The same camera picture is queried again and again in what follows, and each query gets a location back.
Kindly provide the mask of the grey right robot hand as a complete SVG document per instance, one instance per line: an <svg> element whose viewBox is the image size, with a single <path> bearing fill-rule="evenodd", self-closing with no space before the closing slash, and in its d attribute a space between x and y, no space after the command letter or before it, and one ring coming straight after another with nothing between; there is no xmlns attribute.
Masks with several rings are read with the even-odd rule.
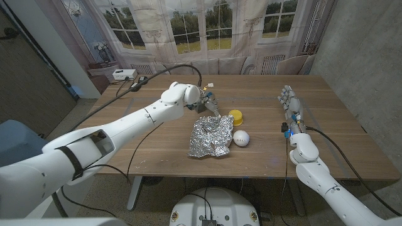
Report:
<svg viewBox="0 0 402 226"><path fill-rule="evenodd" d="M285 119L287 123L291 121L304 120L303 106L295 92L289 85L285 85L281 90L281 95L277 96L280 104L285 111Z"/></svg>

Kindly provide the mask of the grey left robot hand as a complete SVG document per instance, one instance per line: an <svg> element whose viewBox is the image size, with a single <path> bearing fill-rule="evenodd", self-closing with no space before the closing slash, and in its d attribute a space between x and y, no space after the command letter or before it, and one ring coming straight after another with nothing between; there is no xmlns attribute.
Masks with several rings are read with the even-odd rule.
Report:
<svg viewBox="0 0 402 226"><path fill-rule="evenodd" d="M190 110L195 110L197 113L204 112L208 109L213 112L216 117L221 118L217 105L217 99L212 92L202 91L199 100L194 104L188 104L187 108Z"/></svg>

